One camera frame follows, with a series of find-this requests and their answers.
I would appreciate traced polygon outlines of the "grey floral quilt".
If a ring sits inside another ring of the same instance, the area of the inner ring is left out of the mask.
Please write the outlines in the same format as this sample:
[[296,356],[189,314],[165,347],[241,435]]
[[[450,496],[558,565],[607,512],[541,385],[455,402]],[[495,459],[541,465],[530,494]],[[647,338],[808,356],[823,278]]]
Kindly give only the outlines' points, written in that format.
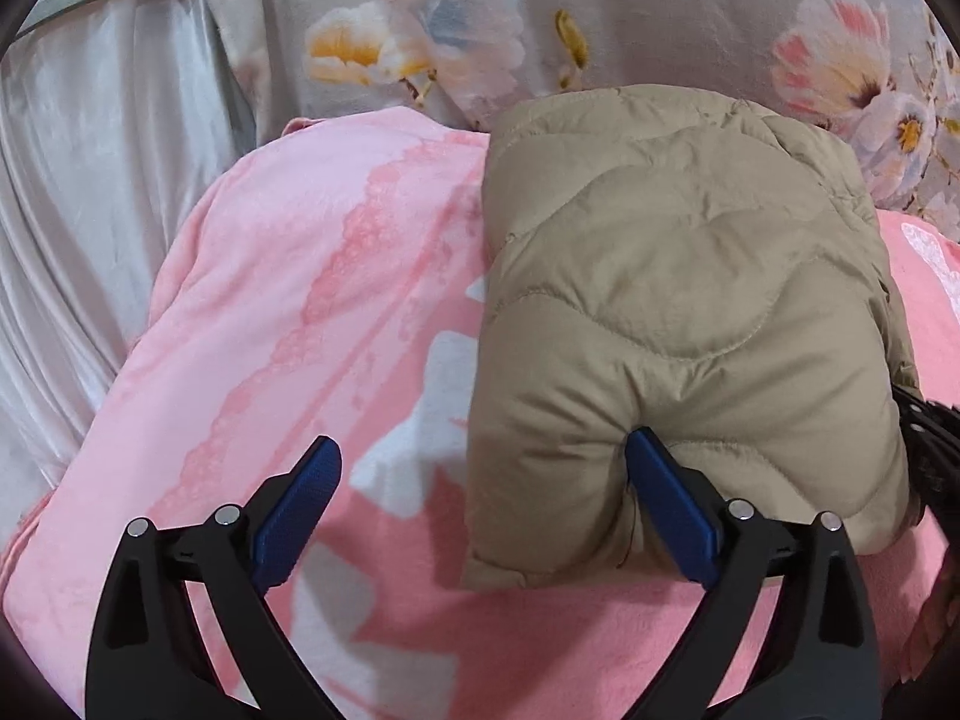
[[958,232],[958,46],[926,0],[206,0],[259,140],[410,106],[485,130],[612,86],[752,99],[853,149],[874,202]]

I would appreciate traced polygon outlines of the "pink fleece blanket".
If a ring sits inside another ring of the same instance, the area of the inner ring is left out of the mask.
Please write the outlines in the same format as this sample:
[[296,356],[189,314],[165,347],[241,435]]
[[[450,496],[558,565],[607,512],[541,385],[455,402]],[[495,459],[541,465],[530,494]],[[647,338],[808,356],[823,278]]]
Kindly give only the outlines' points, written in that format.
[[[203,522],[317,436],[342,450],[342,479],[267,603],[345,715],[615,718],[646,688],[698,601],[675,566],[538,589],[462,582],[490,140],[403,107],[298,122],[205,193],[161,266],[146,332],[5,567],[5,616],[71,709],[85,705],[125,527]],[[874,210],[916,392],[953,401],[957,244]],[[885,661],[940,550],[916,507],[895,543],[859,553]]]

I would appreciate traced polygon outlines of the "white satin curtain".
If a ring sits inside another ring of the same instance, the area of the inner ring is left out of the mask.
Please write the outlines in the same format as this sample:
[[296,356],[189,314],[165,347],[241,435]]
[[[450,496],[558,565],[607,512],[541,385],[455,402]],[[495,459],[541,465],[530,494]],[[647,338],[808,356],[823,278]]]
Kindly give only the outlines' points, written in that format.
[[2,475],[43,493],[254,124],[208,0],[99,0],[14,43],[32,7],[2,57]]

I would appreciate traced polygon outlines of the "khaki quilted jacket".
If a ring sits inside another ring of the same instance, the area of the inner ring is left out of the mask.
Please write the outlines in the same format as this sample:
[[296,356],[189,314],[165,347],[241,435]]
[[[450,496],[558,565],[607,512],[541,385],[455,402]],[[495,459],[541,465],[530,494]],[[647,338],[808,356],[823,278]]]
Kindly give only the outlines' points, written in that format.
[[651,427],[767,517],[874,554],[913,522],[905,306],[853,150],[752,101],[641,85],[501,115],[467,424],[472,590],[674,570],[623,446]]

